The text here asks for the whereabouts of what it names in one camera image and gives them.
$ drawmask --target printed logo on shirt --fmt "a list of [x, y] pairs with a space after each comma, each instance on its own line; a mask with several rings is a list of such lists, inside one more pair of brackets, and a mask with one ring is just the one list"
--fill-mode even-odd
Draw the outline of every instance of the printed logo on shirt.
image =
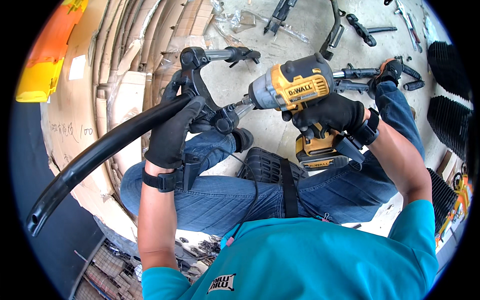
[[233, 288], [233, 277], [236, 275], [237, 273], [234, 273], [234, 274], [230, 274], [230, 275], [222, 275], [222, 276], [219, 276], [217, 278], [215, 278], [213, 281], [212, 281], [212, 284], [210, 285], [210, 288], [208, 289], [208, 292], [211, 292], [213, 290], [217, 290], [217, 289], [226, 289], [226, 290], [231, 290], [232, 292], [235, 290]]

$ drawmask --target pink clip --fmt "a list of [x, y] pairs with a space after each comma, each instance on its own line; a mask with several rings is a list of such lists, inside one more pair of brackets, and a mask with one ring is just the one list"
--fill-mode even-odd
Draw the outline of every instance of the pink clip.
[[230, 245], [233, 243], [233, 240], [234, 238], [230, 237], [225, 244], [230, 247]]

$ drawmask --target concrete floor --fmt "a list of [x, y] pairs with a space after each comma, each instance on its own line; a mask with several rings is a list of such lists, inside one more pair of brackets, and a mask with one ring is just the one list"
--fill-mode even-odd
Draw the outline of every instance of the concrete floor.
[[[247, 9], [253, 12], [270, 16], [274, 11], [277, 0], [252, 0], [251, 5], [247, 0], [225, 0], [225, 12], [233, 13], [235, 10]], [[356, 34], [353, 27], [348, 24], [345, 18], [341, 23], [345, 27], [343, 36], [338, 47], [331, 49], [334, 53], [330, 61], [331, 68], [339, 70], [347, 67], [347, 63], [353, 64], [356, 68], [375, 68], [388, 58], [402, 55], [404, 63], [418, 71], [425, 87], [417, 91], [405, 91], [408, 103], [416, 111], [416, 124], [425, 147], [425, 165], [436, 169], [445, 155], [446, 147], [440, 143], [433, 133], [427, 121], [427, 110], [430, 98], [436, 95], [445, 95], [451, 99], [459, 99], [447, 93], [433, 79], [428, 72], [427, 66], [427, 45], [422, 33], [424, 8], [421, 0], [403, 0], [407, 12], [410, 12], [413, 22], [422, 41], [423, 53], [413, 50], [407, 27], [400, 15], [394, 15], [396, 10], [395, 2], [384, 6], [380, 0], [347, 1], [338, 0], [339, 8], [347, 13], [355, 14], [360, 23], [365, 27], [396, 26], [398, 31], [377, 33], [374, 38], [377, 41], [375, 47], [367, 46]], [[434, 13], [428, 7], [425, 11], [430, 15], [441, 40], [449, 41], [448, 35], [436, 19]], [[320, 49], [326, 39], [334, 19], [330, 1], [327, 0], [300, 0], [290, 11], [286, 23], [292, 25], [296, 30], [302, 32], [309, 38], [309, 43], [304, 43], [284, 32], [279, 31], [276, 36], [272, 32], [263, 35], [265, 23], [257, 20], [257, 26], [235, 34], [225, 24], [226, 31], [239, 38], [247, 47], [261, 52], [260, 64], [253, 62], [240, 62], [232, 69], [228, 63], [213, 62], [202, 70], [202, 77], [209, 88], [212, 97], [219, 106], [239, 101], [247, 93], [248, 85], [254, 79], [262, 75], [274, 64], [283, 64], [287, 60], [296, 60], [313, 54]], [[217, 47], [228, 46], [218, 32], [209, 26], [206, 34], [216, 37]], [[406, 62], [406, 57], [411, 56], [412, 61]], [[412, 81], [412, 78], [403, 74], [399, 80], [400, 85]], [[374, 105], [368, 95], [360, 95], [358, 92], [346, 91], [344, 96], [361, 101], [366, 107]], [[295, 138], [299, 131], [291, 124], [281, 119], [281, 114], [275, 110], [254, 110], [240, 121], [239, 127], [250, 130], [255, 138], [254, 146], [261, 147], [270, 152], [277, 153], [288, 158], [292, 162], [298, 162], [295, 157]], [[240, 162], [229, 157], [214, 168], [204, 172], [202, 175], [227, 175], [235, 176], [240, 168]], [[371, 222], [362, 223], [360, 230], [368, 231], [378, 235], [386, 236], [396, 216], [402, 208], [402, 197], [397, 194], [389, 203], [384, 204], [377, 212]]]

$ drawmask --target blue jeans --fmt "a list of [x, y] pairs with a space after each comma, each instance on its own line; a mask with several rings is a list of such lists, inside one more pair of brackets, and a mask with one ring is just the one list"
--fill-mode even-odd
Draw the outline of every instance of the blue jeans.
[[[377, 85], [375, 98], [382, 120], [405, 136], [424, 158], [420, 135], [402, 92], [393, 82], [383, 82]], [[235, 151], [235, 139], [231, 134], [222, 135], [210, 130], [187, 141], [185, 153], [191, 153], [202, 160], [213, 147], [222, 147], [232, 153]], [[337, 223], [370, 221], [378, 208], [397, 193], [397, 189], [375, 156], [370, 151], [364, 155], [361, 171], [357, 171], [358, 164], [351, 161], [352, 166], [326, 170], [302, 179], [299, 190], [305, 205], [321, 215], [328, 213]], [[223, 152], [214, 151], [203, 164], [201, 172], [227, 156]], [[144, 166], [143, 161], [128, 169], [120, 188], [123, 204], [136, 215], [140, 205]], [[282, 185], [259, 182], [258, 190], [258, 201], [247, 220], [285, 217]], [[190, 191], [175, 190], [177, 226], [179, 229], [222, 236], [241, 221], [254, 197], [255, 185], [252, 180], [229, 176], [198, 176]], [[309, 216], [300, 204], [299, 216]]]

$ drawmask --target yellow power tool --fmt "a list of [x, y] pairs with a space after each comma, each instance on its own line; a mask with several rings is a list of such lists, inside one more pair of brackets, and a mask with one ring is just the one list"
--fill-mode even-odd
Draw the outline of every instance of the yellow power tool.
[[[332, 73], [332, 69], [315, 53], [299, 60], [287, 61], [271, 67], [266, 74], [255, 79], [243, 101], [251, 101], [257, 109], [290, 110], [293, 114], [313, 106], [334, 92], [334, 78], [345, 78], [345, 72]], [[331, 135], [329, 128], [317, 123], [311, 126], [314, 138], [298, 136], [296, 156], [306, 171], [341, 168], [348, 159], [362, 163], [362, 145], [352, 136], [340, 133]]]

